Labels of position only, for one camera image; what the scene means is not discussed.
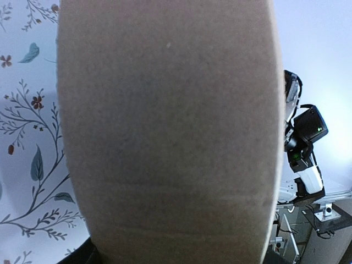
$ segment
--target white wall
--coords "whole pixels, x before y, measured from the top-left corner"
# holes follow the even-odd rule
[[[327,193],[352,188],[352,2],[275,1],[283,65],[303,81],[302,103],[316,105],[329,134],[315,154]],[[293,176],[287,162],[283,179]]]

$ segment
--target leaf pattern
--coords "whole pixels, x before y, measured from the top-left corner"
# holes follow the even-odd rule
[[[32,43],[29,46],[29,52],[24,56],[22,60],[20,60],[18,63],[30,63],[33,61],[37,56],[39,55],[39,47],[37,46],[36,43]]]
[[[13,7],[10,0],[2,0],[0,4],[0,36],[2,35],[2,48],[0,53],[0,71],[13,73],[16,68],[20,67],[19,63],[31,63],[41,53],[41,49],[37,45],[38,42],[29,42],[29,50],[22,50],[16,54],[11,48],[10,42],[12,38],[6,37],[6,29],[9,33],[13,32],[16,28],[18,33],[18,41],[26,43],[28,38],[27,34],[21,32],[21,29],[25,32],[29,32],[30,29],[37,26],[38,28],[48,23],[49,21],[54,23],[52,30],[56,32],[56,23],[58,22],[58,16],[60,7],[57,4],[50,4],[43,6],[40,0],[22,0],[13,1],[16,2],[16,6]],[[18,27],[18,23],[15,21],[15,14],[21,14],[25,12],[25,16],[28,17],[28,22],[24,26]],[[39,36],[41,45],[50,44],[50,39],[45,42],[47,37]],[[52,46],[55,47],[56,40],[52,39]],[[51,54],[53,58],[56,57],[55,48]],[[56,63],[54,60],[43,59],[51,63]],[[54,70],[55,66],[45,63],[42,68],[49,68]],[[41,77],[41,68],[24,67],[23,69],[28,70],[29,75],[38,75],[38,80]],[[49,100],[53,98],[52,94],[46,97],[42,87],[38,87],[40,82],[29,84],[21,79],[16,87],[16,81],[4,75],[1,82],[1,88],[6,89],[7,94],[3,94],[2,104],[0,104],[0,133],[2,153],[8,153],[6,157],[10,162],[22,163],[18,167],[25,168],[24,175],[21,174],[23,171],[19,169],[13,173],[4,175],[4,177],[13,178],[14,182],[26,182],[21,185],[23,190],[20,193],[15,193],[13,197],[18,197],[18,200],[13,202],[21,202],[25,206],[22,211],[8,211],[7,207],[3,207],[4,195],[8,195],[6,198],[13,198],[9,192],[4,192],[4,182],[0,182],[0,234],[1,228],[12,227],[14,232],[22,234],[22,239],[31,238],[32,236],[37,237],[46,243],[46,240],[51,241],[62,241],[69,236],[69,228],[75,228],[78,225],[84,226],[84,218],[78,212],[78,210],[68,210],[66,206],[74,208],[75,201],[73,195],[66,192],[64,184],[68,182],[70,175],[67,173],[67,169],[64,165],[64,151],[62,149],[62,133],[61,124],[56,106],[55,100]],[[26,156],[29,156],[29,164],[22,162],[27,160]],[[38,233],[45,233],[44,237],[37,236]],[[37,244],[38,240],[28,240],[27,243],[33,243],[36,247],[42,246]],[[31,251],[23,251],[22,254],[16,254],[17,247],[14,245],[13,250],[15,251],[14,257],[11,259],[2,258],[0,260],[7,264],[31,264],[32,260],[29,259]],[[40,250],[36,252],[36,256],[40,255]]]
[[[38,146],[37,152],[32,160],[31,177],[34,181],[42,180],[44,177],[42,153],[40,152],[40,148]]]
[[[64,200],[66,202],[73,202],[75,204],[71,195],[67,192],[60,192],[57,195],[55,195],[54,201],[60,201],[60,200]]]
[[[4,4],[0,7],[0,26],[2,27],[3,31],[6,33],[5,26],[3,25],[4,21],[8,21],[11,19],[11,10],[12,5],[9,2],[8,4]]]

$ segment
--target green light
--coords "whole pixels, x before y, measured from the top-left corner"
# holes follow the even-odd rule
[[[297,154],[293,155],[293,159],[294,159],[295,161],[298,161],[298,160],[301,159],[301,155],[297,153]]]

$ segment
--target metal bracket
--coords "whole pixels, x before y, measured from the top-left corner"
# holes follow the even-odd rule
[[[269,243],[270,244],[284,243],[284,240],[283,240],[282,236],[277,236],[277,237],[275,237],[275,239],[270,240]]]
[[[341,217],[341,214],[332,208],[332,203],[322,203],[320,204],[320,209],[323,211],[314,214],[320,222],[325,222]]]

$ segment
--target floral wallpaper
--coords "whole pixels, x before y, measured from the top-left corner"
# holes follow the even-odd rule
[[[57,263],[88,237],[56,94],[59,2],[0,0],[0,263]]]

